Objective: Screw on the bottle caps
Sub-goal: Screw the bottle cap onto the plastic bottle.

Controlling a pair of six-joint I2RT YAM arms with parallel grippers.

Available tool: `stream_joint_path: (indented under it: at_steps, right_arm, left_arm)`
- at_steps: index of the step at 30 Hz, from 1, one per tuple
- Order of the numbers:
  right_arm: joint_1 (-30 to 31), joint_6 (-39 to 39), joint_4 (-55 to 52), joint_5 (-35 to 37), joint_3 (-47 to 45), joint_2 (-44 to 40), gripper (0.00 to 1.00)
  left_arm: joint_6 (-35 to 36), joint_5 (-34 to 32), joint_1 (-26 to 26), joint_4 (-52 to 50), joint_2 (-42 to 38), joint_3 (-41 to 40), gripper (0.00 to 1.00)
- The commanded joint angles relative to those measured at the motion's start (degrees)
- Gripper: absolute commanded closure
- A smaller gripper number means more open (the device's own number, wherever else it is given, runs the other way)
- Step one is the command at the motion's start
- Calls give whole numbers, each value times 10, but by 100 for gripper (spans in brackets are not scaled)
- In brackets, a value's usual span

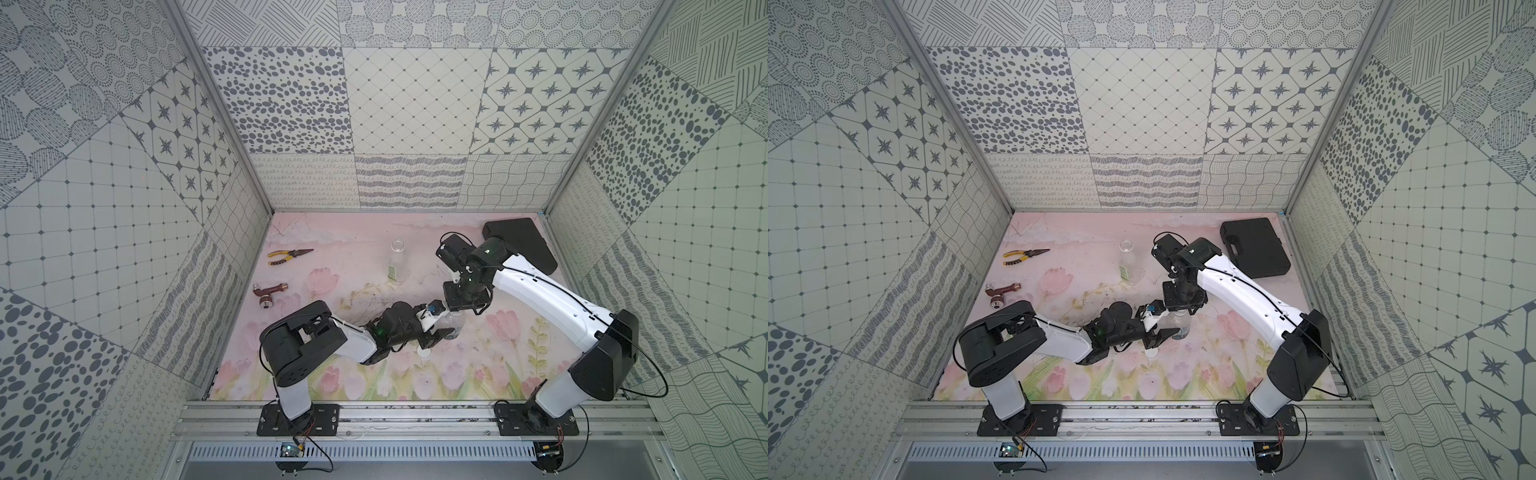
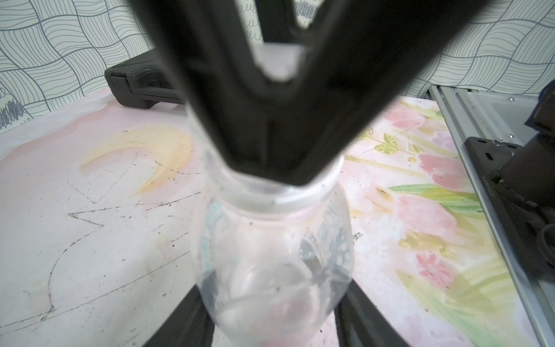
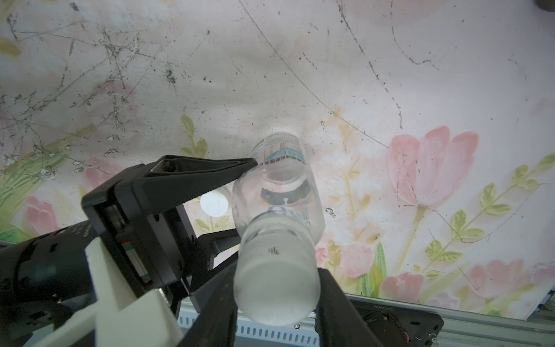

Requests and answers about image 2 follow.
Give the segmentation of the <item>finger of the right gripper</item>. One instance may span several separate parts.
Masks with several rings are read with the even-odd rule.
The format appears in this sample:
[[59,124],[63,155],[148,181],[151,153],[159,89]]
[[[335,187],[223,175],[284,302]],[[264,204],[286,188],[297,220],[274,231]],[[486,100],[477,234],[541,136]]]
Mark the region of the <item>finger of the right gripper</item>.
[[277,180],[312,181],[483,7],[483,1],[324,1],[303,28],[287,1],[279,28],[304,54],[283,85]]
[[286,182],[270,157],[270,117],[286,84],[255,63],[234,1],[130,1],[171,82],[233,170]]

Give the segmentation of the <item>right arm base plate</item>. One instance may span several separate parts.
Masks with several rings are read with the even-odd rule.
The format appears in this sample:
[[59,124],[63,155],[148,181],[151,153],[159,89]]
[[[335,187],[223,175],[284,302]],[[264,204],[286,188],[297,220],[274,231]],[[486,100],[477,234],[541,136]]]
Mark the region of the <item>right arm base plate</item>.
[[501,178],[502,167],[523,147],[479,137],[469,137],[464,147],[521,266],[553,283],[554,210],[511,192]]

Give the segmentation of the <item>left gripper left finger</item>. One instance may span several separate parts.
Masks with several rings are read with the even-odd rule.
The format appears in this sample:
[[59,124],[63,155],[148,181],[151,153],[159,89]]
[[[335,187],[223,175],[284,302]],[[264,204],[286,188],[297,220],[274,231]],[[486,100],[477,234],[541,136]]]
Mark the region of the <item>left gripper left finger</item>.
[[211,347],[215,324],[193,286],[144,347]]

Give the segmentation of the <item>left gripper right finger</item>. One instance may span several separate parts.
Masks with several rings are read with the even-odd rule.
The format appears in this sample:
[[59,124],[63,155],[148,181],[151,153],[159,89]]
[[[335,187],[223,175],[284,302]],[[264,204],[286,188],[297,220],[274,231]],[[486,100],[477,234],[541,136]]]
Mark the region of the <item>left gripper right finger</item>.
[[334,309],[340,347],[409,347],[355,280]]

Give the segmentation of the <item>short clear plastic bottle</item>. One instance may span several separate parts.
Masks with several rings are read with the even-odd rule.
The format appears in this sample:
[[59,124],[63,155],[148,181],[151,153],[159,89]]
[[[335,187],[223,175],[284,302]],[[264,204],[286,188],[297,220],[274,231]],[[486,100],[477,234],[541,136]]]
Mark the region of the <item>short clear plastic bottle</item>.
[[238,173],[186,113],[204,179],[191,256],[212,321],[236,346],[307,345],[355,268],[343,157],[300,187]]

